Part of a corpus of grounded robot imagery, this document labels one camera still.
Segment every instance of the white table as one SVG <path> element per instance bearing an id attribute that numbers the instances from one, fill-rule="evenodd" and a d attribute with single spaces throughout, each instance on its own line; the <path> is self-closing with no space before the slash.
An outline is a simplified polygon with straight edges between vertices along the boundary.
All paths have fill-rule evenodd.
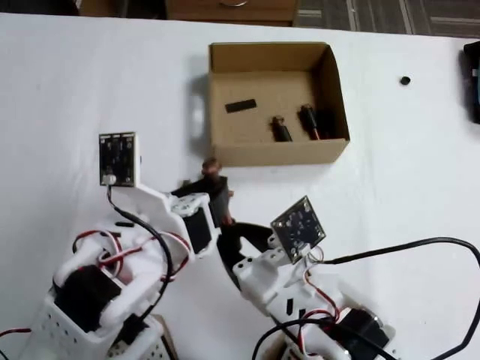
<path id="1" fill-rule="evenodd" d="M 437 235 L 480 246 L 480 126 L 468 120 L 458 61 L 467 40 L 2 14 L 0 329 L 31 323 L 73 236 L 110 211 L 98 133 L 139 133 L 146 185 L 168 191 L 197 176 L 208 45 L 221 41 L 331 44 L 352 137 L 332 165 L 225 169 L 238 220 L 267 224 L 308 194 L 328 258 Z M 480 294 L 473 258 L 449 245 L 332 270 L 380 304 L 402 359 L 458 344 Z M 187 267 L 159 311 L 182 360 L 249 359 L 272 325 L 217 254 Z M 14 358 L 23 339 L 0 347 Z M 454 358 L 479 351 L 480 333 Z"/>

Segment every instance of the black wire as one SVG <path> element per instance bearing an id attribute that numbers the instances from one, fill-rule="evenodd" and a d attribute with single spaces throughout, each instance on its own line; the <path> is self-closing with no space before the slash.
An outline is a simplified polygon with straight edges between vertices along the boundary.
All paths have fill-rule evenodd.
<path id="1" fill-rule="evenodd" d="M 163 249 L 163 252 L 165 253 L 165 258 L 166 258 L 166 274 L 165 278 L 163 279 L 163 284 L 162 287 L 160 288 L 160 291 L 158 293 L 158 297 L 155 300 L 153 304 L 151 304 L 145 312 L 140 316 L 139 321 L 142 322 L 157 306 L 158 302 L 162 299 L 162 296 L 165 293 L 165 290 L 167 289 L 168 283 L 170 282 L 170 278 L 173 275 L 173 262 L 172 262 L 172 254 L 170 253 L 170 249 L 167 246 L 167 243 L 165 240 L 162 238 L 162 236 L 155 230 L 155 228 L 150 225 L 149 223 L 146 223 L 139 217 L 131 214 L 130 212 L 127 212 L 125 210 L 121 210 L 118 208 L 113 202 L 112 202 L 112 187 L 108 186 L 106 189 L 106 198 L 108 199 L 108 202 L 110 205 L 113 207 L 113 209 L 118 212 L 121 216 L 124 218 L 130 220 L 131 222 L 140 225 L 143 229 L 147 230 L 149 233 L 151 233 L 160 243 L 161 248 Z"/>
<path id="2" fill-rule="evenodd" d="M 8 356 L 6 356 L 5 353 L 4 353 L 3 351 L 1 351 L 1 350 L 0 350 L 0 355 L 3 356 L 3 359 L 5 359 L 5 360 L 10 360 L 10 359 L 8 358 Z"/>
<path id="3" fill-rule="evenodd" d="M 388 354 L 384 349 L 382 349 L 380 346 L 376 345 L 372 341 L 368 340 L 366 337 L 361 336 L 359 333 L 351 330 L 350 328 L 347 328 L 346 326 L 340 325 L 340 324 L 335 324 L 332 322 L 331 319 L 297 319 L 297 320 L 292 320 L 292 321 L 287 321 L 287 322 L 282 322 L 281 324 L 278 324 L 268 330 L 265 334 L 262 335 L 262 337 L 256 342 L 255 349 L 253 350 L 252 354 L 252 360 L 255 360 L 257 358 L 258 351 L 260 349 L 260 346 L 262 345 L 263 341 L 265 341 L 266 338 L 268 338 L 270 335 L 274 334 L 275 332 L 279 332 L 280 330 L 286 330 L 290 326 L 294 325 L 304 325 L 304 324 L 317 324 L 321 326 L 328 326 L 331 329 L 336 329 L 339 332 L 346 333 L 357 340 L 361 341 L 366 347 L 370 347 L 373 351 L 375 351 L 378 355 L 382 356 L 385 360 L 397 360 L 390 354 Z"/>
<path id="4" fill-rule="evenodd" d="M 464 248 L 469 249 L 472 251 L 473 255 L 475 256 L 478 266 L 480 266 L 480 252 L 477 250 L 475 246 L 470 244 L 467 241 L 463 241 L 457 238 L 449 238 L 449 237 L 440 237 L 440 238 L 426 238 L 423 240 L 418 240 L 414 242 L 410 242 L 408 244 L 403 244 L 403 245 L 397 245 L 397 246 L 392 246 L 392 247 L 385 247 L 383 249 L 378 249 L 378 250 L 372 250 L 372 251 L 367 251 L 364 253 L 357 253 L 356 255 L 349 255 L 349 256 L 344 256 L 344 257 L 339 257 L 337 259 L 333 260 L 327 260 L 324 261 L 324 264 L 332 264 L 332 265 L 337 265 L 337 264 L 344 264 L 344 263 L 349 263 L 351 261 L 355 260 L 360 260 L 360 259 L 365 259 L 367 257 L 375 257 L 377 255 L 383 255 L 383 254 L 389 254 L 389 253 L 394 253 L 397 251 L 403 251 L 403 250 L 408 250 L 412 248 L 417 248 L 419 246 L 424 246 L 424 245 L 432 245 L 432 244 L 454 244 L 454 245 L 460 245 L 463 246 Z M 477 329 L 477 325 L 479 324 L 480 321 L 480 300 L 478 300 L 478 305 L 477 305 L 477 310 L 475 312 L 475 316 L 473 317 L 472 323 L 470 324 L 470 327 L 468 328 L 468 331 L 465 334 L 465 337 L 463 338 L 462 342 L 451 348 L 450 350 L 445 351 L 443 354 L 438 355 L 435 358 L 432 358 L 432 360 L 443 360 L 447 359 L 450 356 L 459 353 L 461 350 L 465 349 L 469 342 L 472 340 L 473 334 L 475 334 L 475 330 Z"/>

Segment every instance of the gray carpet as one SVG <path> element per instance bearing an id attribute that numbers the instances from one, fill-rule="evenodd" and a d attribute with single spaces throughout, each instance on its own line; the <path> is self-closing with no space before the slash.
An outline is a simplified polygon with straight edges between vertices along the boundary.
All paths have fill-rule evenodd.
<path id="1" fill-rule="evenodd" d="M 480 0 L 299 0 L 295 26 L 480 38 Z"/>

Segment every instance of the black circuit board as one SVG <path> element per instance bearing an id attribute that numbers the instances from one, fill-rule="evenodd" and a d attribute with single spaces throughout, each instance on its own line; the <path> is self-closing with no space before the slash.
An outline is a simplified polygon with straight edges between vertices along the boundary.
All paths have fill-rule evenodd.
<path id="1" fill-rule="evenodd" d="M 115 175 L 114 186 L 135 186 L 135 133 L 105 133 L 99 136 L 100 185 L 105 175 Z"/>
<path id="2" fill-rule="evenodd" d="M 306 196 L 273 220 L 270 226 L 293 264 L 303 257 L 302 250 L 306 246 L 310 245 L 311 249 L 326 237 Z"/>

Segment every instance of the open cardboard box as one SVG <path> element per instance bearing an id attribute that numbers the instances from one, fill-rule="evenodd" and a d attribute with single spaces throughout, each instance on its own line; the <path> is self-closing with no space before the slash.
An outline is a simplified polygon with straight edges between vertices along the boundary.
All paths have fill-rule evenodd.
<path id="1" fill-rule="evenodd" d="M 213 43 L 209 76 L 211 145 L 224 166 L 331 163 L 350 141 L 327 43 Z M 256 107 L 227 112 L 226 104 L 248 99 Z M 310 139 L 297 113 L 304 104 L 333 115 L 334 139 Z M 274 116 L 284 117 L 292 142 L 275 142 Z"/>

